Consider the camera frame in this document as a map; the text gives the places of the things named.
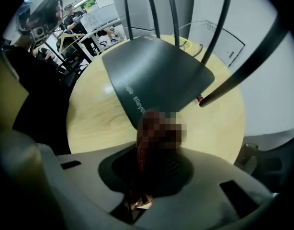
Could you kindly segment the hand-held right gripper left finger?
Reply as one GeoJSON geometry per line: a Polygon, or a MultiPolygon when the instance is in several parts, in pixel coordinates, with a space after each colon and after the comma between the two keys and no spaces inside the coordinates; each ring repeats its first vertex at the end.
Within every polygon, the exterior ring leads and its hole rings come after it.
{"type": "Polygon", "coordinates": [[[135,143],[125,143],[111,148],[95,150],[84,153],[59,155],[57,159],[60,163],[74,160],[81,162],[80,165],[65,169],[71,182],[88,199],[99,206],[107,213],[112,212],[124,200],[124,194],[111,190],[101,179],[98,173],[100,163],[107,157],[132,148],[135,143]]]}

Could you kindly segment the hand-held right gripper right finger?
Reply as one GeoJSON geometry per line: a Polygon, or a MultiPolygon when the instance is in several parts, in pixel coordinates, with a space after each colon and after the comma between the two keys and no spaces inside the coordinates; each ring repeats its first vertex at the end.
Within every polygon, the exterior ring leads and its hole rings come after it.
{"type": "Polygon", "coordinates": [[[258,208],[272,199],[258,180],[215,155],[190,149],[181,154],[193,165],[193,176],[177,194],[154,199],[152,206],[135,222],[147,230],[214,230],[235,227],[241,218],[221,188],[233,181],[258,208]]]}

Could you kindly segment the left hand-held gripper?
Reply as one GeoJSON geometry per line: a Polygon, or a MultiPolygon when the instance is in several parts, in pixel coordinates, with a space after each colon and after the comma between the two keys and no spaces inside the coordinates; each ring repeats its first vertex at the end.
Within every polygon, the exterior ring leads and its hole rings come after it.
{"type": "Polygon", "coordinates": [[[35,0],[16,13],[16,30],[29,47],[42,45],[62,23],[62,0],[35,0]]]}

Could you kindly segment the brown knitted cloth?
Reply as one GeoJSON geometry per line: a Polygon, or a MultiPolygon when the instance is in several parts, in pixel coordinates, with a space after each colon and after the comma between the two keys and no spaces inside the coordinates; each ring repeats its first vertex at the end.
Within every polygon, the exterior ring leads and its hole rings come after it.
{"type": "Polygon", "coordinates": [[[176,176],[180,164],[175,155],[185,137],[182,124],[165,113],[148,111],[137,126],[137,171],[129,187],[133,210],[153,202],[154,188],[176,176]]]}

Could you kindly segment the black router with antennas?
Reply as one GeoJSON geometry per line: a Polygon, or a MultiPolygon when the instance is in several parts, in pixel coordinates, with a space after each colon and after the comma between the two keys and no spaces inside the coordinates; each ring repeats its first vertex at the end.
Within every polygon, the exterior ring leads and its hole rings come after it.
{"type": "Polygon", "coordinates": [[[134,37],[102,56],[114,91],[134,128],[149,110],[178,112],[191,101],[205,107],[222,97],[249,77],[273,53],[288,33],[277,16],[260,45],[224,83],[206,97],[202,92],[214,82],[206,66],[223,28],[231,0],[224,0],[214,36],[202,58],[197,60],[180,48],[179,22],[175,0],[170,1],[174,43],[160,38],[154,0],[149,0],[155,35],[134,37]]]}

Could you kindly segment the wooden clothes hanger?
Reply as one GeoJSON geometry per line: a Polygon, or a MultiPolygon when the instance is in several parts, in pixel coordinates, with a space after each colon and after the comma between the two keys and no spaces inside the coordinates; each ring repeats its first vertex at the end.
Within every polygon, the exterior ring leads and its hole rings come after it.
{"type": "Polygon", "coordinates": [[[84,36],[85,36],[85,34],[62,33],[61,37],[60,37],[60,47],[59,47],[58,53],[61,55],[66,49],[68,49],[74,43],[78,42],[84,36]],[[67,47],[64,48],[63,44],[64,44],[65,39],[73,39],[73,42],[70,45],[68,45],[67,47]]]}

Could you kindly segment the round wooden side table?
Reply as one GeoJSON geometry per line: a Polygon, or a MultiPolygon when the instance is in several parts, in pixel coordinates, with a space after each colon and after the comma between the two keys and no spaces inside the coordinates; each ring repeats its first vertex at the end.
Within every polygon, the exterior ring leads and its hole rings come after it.
{"type": "MultiPolygon", "coordinates": [[[[234,163],[245,135],[245,108],[239,88],[201,107],[193,100],[181,111],[167,112],[183,128],[182,147],[234,163]]],[[[72,91],[66,119],[70,151],[108,149],[132,143],[136,130],[118,100],[102,56],[86,67],[72,91]]]]}

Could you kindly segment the white carton box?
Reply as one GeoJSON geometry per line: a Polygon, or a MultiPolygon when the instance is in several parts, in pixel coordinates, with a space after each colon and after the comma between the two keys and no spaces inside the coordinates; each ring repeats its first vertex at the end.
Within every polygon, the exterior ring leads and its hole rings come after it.
{"type": "Polygon", "coordinates": [[[107,25],[111,21],[117,20],[118,18],[119,15],[115,5],[110,4],[84,14],[80,22],[89,33],[103,25],[107,25]]]}

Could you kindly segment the black swivel chair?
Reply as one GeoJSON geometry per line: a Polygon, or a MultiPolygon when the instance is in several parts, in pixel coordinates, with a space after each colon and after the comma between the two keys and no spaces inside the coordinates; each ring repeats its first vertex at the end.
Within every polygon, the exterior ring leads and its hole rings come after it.
{"type": "MultiPolygon", "coordinates": [[[[64,48],[67,47],[72,43],[72,39],[65,39],[64,41],[64,48]]],[[[89,65],[88,63],[84,63],[85,60],[79,52],[74,47],[75,44],[71,45],[67,50],[65,50],[61,57],[65,60],[65,63],[61,66],[65,67],[66,70],[63,73],[64,77],[62,82],[70,88],[73,88],[78,78],[82,75],[84,70],[89,65]]],[[[57,50],[60,47],[60,39],[58,39],[57,43],[57,50]]]]}

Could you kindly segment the person's black clothing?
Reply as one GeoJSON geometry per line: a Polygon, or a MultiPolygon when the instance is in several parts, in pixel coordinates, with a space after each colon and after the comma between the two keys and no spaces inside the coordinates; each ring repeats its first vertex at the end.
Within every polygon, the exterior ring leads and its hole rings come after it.
{"type": "Polygon", "coordinates": [[[28,91],[13,128],[48,145],[55,155],[70,154],[66,117],[71,89],[59,81],[52,64],[26,49],[5,45],[2,51],[28,91]]]}

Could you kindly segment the silver refrigerator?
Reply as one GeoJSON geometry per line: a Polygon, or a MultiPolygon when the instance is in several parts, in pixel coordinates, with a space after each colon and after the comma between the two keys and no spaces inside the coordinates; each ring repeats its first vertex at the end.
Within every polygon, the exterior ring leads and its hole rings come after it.
{"type": "MultiPolygon", "coordinates": [[[[122,26],[128,30],[124,0],[113,0],[122,26]]],[[[130,15],[130,22],[134,37],[155,34],[155,27],[152,17],[152,10],[149,0],[127,0],[130,15]]],[[[171,35],[174,33],[173,17],[170,8],[170,0],[154,0],[159,31],[162,35],[171,35]]],[[[178,25],[180,28],[180,36],[187,38],[190,28],[186,24],[192,21],[192,13],[194,0],[175,0],[176,11],[178,17],[178,25]]]]}

